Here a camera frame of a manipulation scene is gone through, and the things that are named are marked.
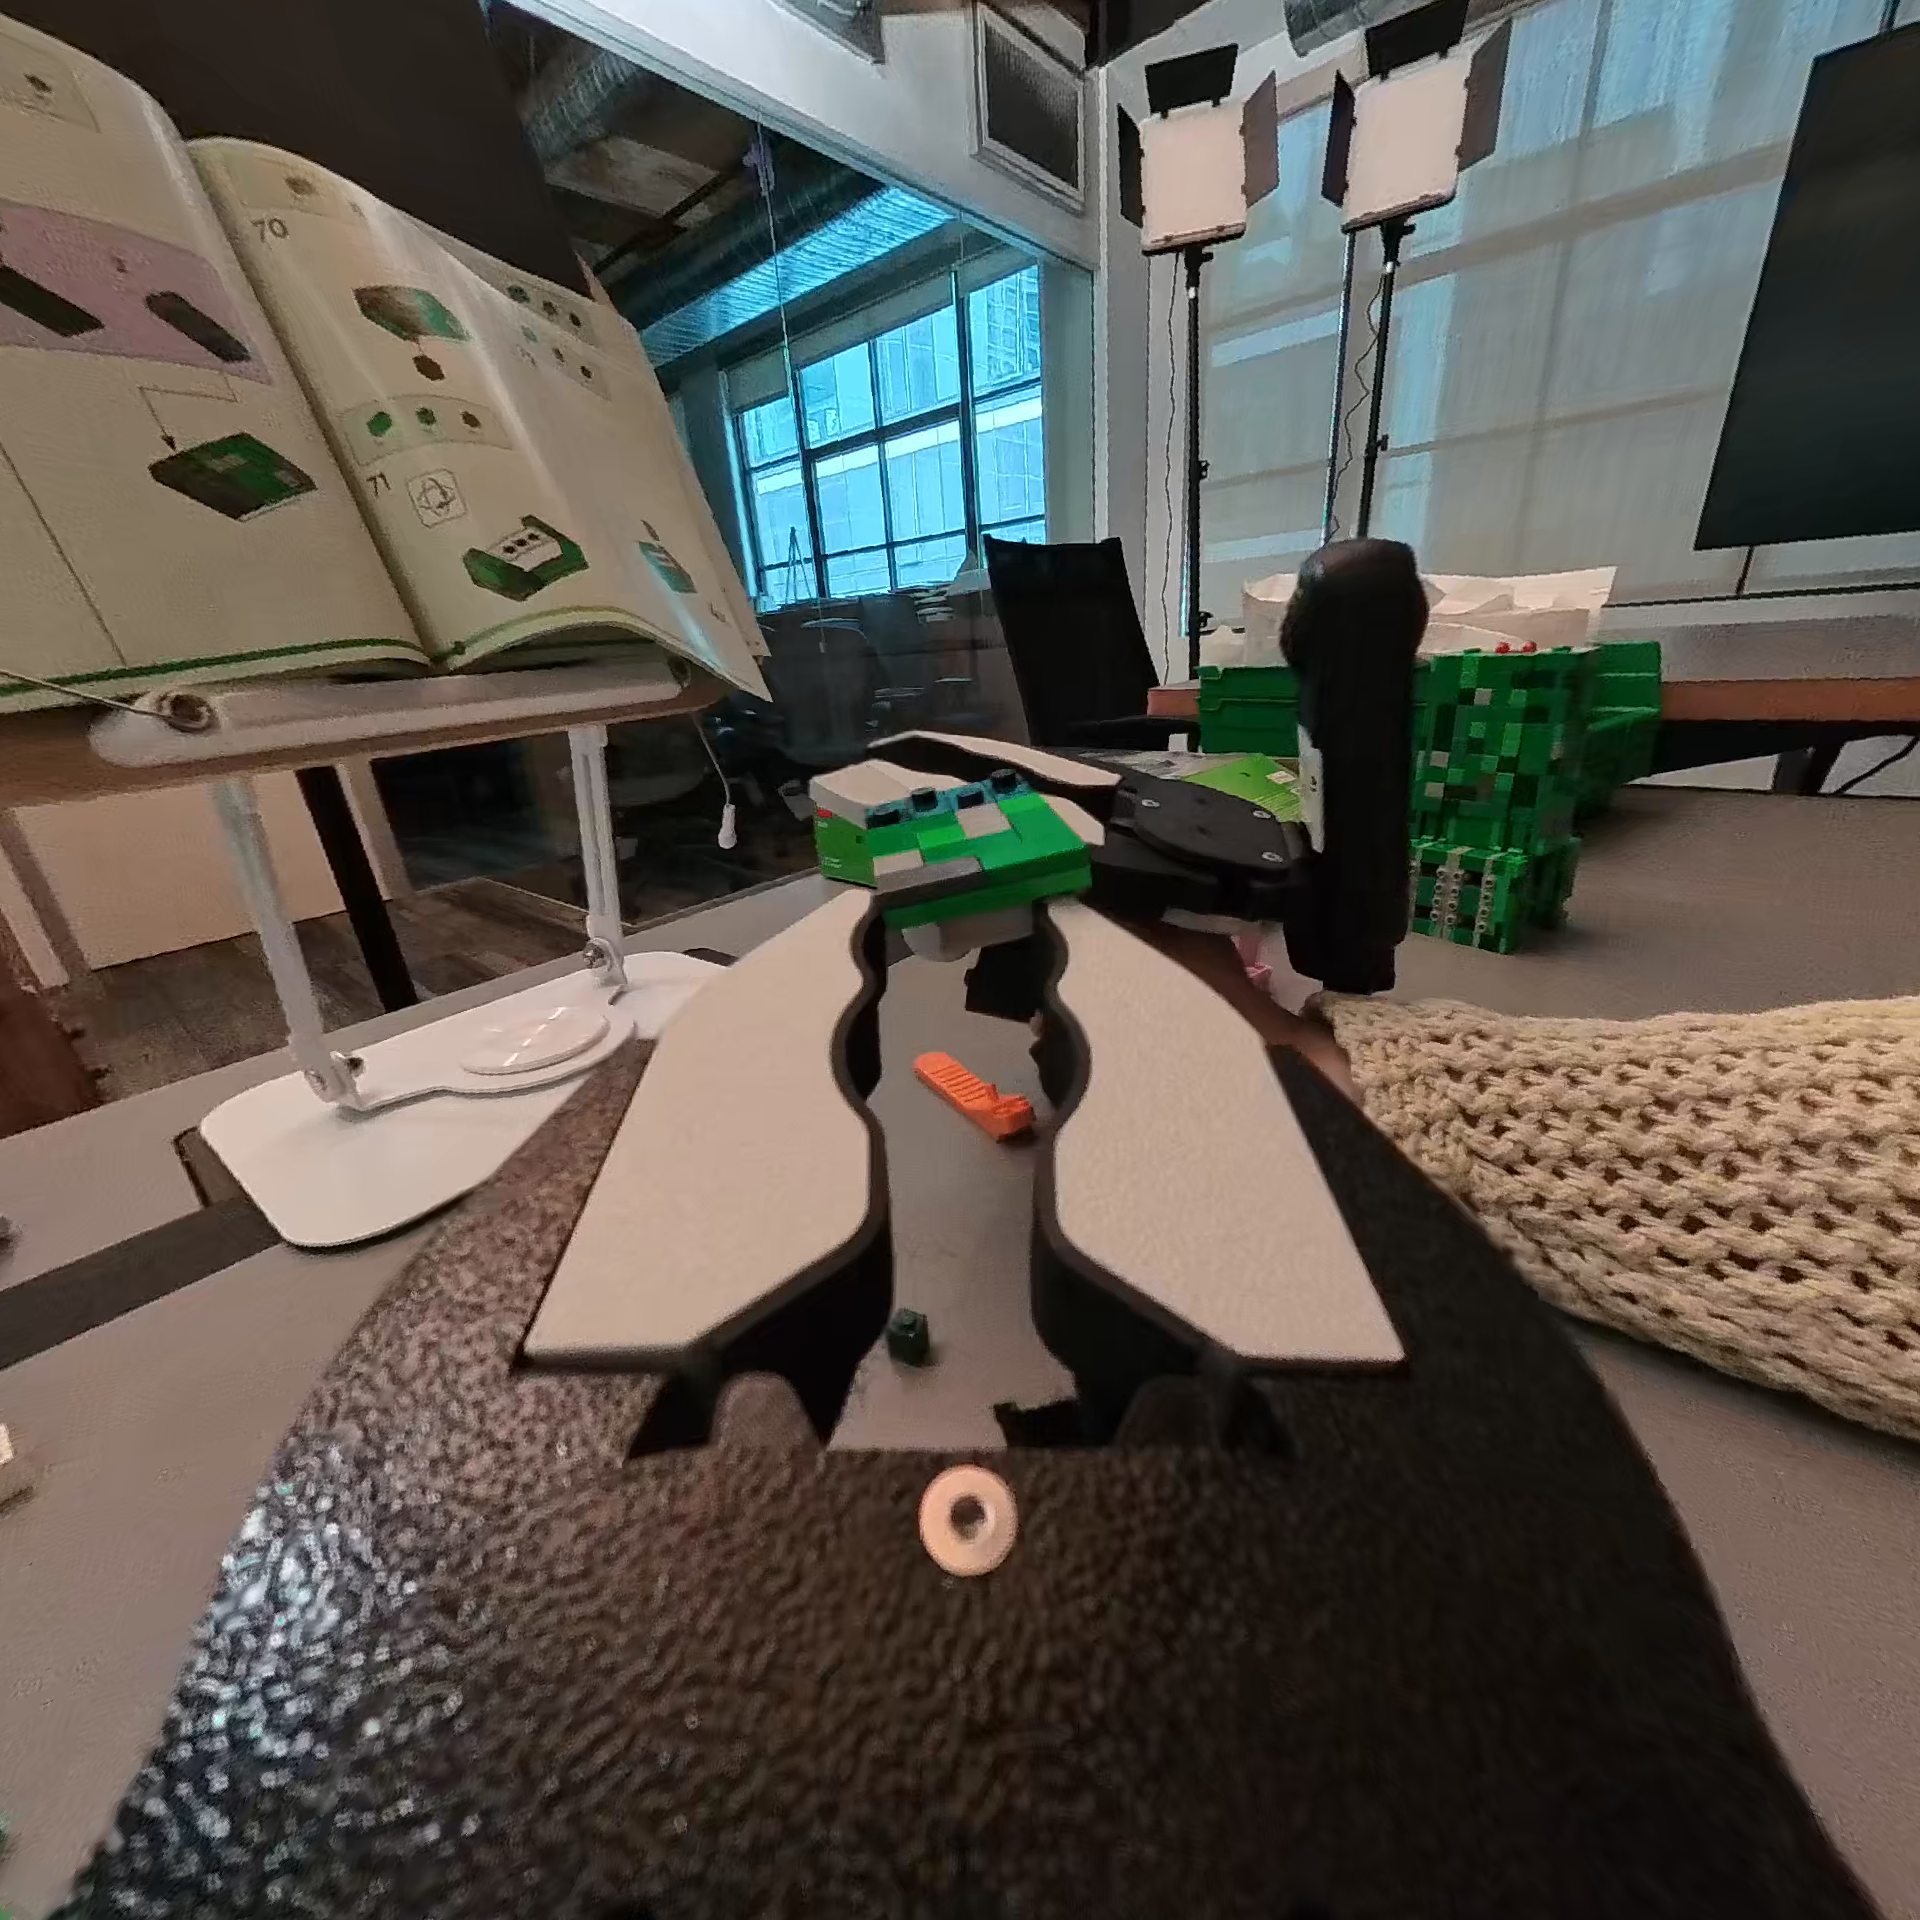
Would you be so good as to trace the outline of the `black office chair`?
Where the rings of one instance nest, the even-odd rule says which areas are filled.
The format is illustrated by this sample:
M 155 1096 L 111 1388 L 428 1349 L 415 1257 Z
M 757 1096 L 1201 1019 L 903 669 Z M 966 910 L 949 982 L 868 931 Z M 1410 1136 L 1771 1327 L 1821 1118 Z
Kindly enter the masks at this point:
M 1171 720 L 1118 537 L 1031 543 L 982 535 L 1026 740 L 1046 752 L 1161 752 Z

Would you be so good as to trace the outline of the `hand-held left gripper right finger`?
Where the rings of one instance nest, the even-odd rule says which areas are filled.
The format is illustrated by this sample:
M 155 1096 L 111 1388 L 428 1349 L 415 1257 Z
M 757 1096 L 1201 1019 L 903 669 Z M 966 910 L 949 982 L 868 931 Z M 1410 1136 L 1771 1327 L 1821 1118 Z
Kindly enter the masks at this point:
M 1252 1383 L 1405 1368 L 1257 1023 L 1086 903 L 1049 907 L 1041 945 L 1031 1313 L 1087 1435 L 1164 1380 L 1227 1422 Z

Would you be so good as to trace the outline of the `green plastic tray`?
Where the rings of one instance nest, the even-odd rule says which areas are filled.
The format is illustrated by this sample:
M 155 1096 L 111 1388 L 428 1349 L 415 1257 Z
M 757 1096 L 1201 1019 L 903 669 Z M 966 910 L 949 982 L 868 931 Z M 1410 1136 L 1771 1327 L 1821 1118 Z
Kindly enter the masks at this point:
M 1614 793 L 1653 773 L 1665 723 L 1665 648 L 1654 637 L 1607 640 L 1594 648 L 1575 821 L 1589 822 Z
M 1297 761 L 1301 677 L 1284 662 L 1204 662 L 1196 684 L 1197 749 Z

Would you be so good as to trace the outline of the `gridded window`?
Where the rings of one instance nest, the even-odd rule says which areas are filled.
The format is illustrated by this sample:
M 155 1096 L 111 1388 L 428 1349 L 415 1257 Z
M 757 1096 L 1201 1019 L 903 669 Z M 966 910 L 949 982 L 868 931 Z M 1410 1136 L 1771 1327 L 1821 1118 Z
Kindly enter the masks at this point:
M 959 271 L 722 369 L 757 607 L 949 585 L 1049 535 L 1043 271 Z

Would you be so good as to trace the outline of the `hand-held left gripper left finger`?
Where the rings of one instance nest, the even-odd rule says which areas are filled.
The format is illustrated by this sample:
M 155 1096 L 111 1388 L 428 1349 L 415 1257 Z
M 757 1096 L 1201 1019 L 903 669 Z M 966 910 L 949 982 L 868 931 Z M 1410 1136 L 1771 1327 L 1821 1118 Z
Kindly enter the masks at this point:
M 701 984 L 631 1103 L 522 1341 L 547 1372 L 633 1372 L 706 1427 L 777 1375 L 821 1440 L 895 1305 L 879 1080 L 885 926 L 828 895 Z

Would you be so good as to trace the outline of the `white paper bags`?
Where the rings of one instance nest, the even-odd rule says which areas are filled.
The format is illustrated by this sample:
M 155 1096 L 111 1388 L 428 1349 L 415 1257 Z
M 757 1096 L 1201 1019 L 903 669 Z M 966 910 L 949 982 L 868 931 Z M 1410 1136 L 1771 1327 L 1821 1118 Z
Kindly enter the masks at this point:
M 1419 657 L 1459 654 L 1531 656 L 1589 648 L 1617 582 L 1617 567 L 1525 575 L 1423 573 L 1428 605 Z M 1274 573 L 1242 590 L 1239 623 L 1204 640 L 1207 664 L 1271 664 L 1297 573 Z

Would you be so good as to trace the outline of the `large black tv screen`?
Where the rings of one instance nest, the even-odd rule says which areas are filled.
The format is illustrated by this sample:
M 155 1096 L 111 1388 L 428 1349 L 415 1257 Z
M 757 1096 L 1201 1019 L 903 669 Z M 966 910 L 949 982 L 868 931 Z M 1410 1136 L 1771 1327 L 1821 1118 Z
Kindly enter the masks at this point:
M 1917 525 L 1917 25 L 1817 57 L 1697 548 Z

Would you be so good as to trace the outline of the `studio light panel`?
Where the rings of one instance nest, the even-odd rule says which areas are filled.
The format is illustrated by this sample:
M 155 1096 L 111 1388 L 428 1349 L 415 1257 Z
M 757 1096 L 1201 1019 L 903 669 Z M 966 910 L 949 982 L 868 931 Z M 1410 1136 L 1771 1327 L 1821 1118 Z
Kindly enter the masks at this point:
M 1239 45 L 1153 62 L 1148 113 L 1115 109 L 1119 217 L 1142 256 L 1212 248 L 1243 236 L 1247 212 L 1281 182 L 1277 76 L 1233 95 Z
M 1462 47 L 1466 3 L 1388 11 L 1362 30 L 1364 79 L 1334 76 L 1322 193 L 1345 233 L 1442 208 L 1497 148 L 1513 22 Z

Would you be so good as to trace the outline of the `green pixel lego creeper model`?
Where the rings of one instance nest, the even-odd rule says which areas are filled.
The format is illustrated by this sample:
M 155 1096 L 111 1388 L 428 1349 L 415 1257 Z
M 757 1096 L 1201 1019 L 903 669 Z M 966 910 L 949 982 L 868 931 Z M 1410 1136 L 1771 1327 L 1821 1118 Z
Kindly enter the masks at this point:
M 1569 918 L 1594 709 L 1590 644 L 1415 668 L 1407 927 L 1513 952 Z

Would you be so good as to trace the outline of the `open lego instruction book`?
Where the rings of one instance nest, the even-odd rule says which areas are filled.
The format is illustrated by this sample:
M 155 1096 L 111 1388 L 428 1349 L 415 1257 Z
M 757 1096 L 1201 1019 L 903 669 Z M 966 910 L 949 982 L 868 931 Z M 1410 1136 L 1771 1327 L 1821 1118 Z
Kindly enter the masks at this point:
M 641 652 L 766 694 L 747 590 L 426 4 L 5 4 L 5 715 Z M 466 182 L 460 172 L 481 159 Z

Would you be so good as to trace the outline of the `person's right hand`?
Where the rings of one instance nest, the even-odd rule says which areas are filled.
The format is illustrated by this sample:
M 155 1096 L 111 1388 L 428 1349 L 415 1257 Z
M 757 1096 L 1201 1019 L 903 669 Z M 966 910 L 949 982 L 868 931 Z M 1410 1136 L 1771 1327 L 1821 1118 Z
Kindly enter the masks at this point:
M 1227 1001 L 1262 1045 L 1297 1051 L 1355 1108 L 1359 1105 L 1354 1065 L 1326 1019 L 1319 995 L 1286 998 L 1274 987 L 1274 976 L 1262 971 L 1266 948 L 1281 936 L 1277 926 L 1247 923 L 1235 932 L 1161 926 L 1155 932 L 1164 952 Z

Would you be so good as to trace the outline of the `orange brick separator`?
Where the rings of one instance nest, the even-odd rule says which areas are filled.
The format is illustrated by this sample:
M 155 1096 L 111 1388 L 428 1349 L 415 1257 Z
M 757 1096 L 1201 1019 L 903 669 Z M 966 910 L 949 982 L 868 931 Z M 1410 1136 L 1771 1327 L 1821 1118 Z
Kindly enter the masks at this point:
M 990 1140 L 1011 1142 L 1036 1129 L 1036 1113 L 1025 1095 L 1003 1092 L 946 1051 L 930 1049 L 917 1056 L 915 1075 L 927 1092 Z

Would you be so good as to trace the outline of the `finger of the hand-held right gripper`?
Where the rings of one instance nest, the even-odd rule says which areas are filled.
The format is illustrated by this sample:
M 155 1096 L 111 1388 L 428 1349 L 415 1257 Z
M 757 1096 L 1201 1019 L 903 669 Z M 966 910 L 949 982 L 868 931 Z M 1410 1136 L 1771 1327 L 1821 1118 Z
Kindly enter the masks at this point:
M 926 729 L 883 736 L 868 745 L 868 757 L 915 775 L 958 777 L 963 782 L 986 782 L 987 775 L 1007 771 L 1028 787 L 1067 800 L 1109 800 L 1124 780 L 1124 771 L 1106 761 L 1044 752 L 996 736 Z
M 966 911 L 899 927 L 895 940 L 919 959 L 963 968 L 972 1013 L 1028 1023 L 1044 973 L 1041 923 L 1041 911 Z

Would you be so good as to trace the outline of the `wall air vent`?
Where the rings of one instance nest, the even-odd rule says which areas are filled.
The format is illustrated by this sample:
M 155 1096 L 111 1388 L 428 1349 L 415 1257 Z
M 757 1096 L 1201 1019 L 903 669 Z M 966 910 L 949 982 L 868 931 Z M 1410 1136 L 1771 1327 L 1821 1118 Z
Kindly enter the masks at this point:
M 969 4 L 974 152 L 1049 205 L 1087 205 L 1086 70 L 1015 4 Z

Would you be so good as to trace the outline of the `green and grey lego assembly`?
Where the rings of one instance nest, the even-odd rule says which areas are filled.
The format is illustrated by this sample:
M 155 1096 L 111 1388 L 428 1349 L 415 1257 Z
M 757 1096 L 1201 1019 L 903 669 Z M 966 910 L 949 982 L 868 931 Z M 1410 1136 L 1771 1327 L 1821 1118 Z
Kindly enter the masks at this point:
M 1106 838 L 1087 805 L 1007 771 L 963 782 L 863 759 L 815 775 L 807 803 L 823 876 L 876 894 L 894 931 L 1079 895 Z

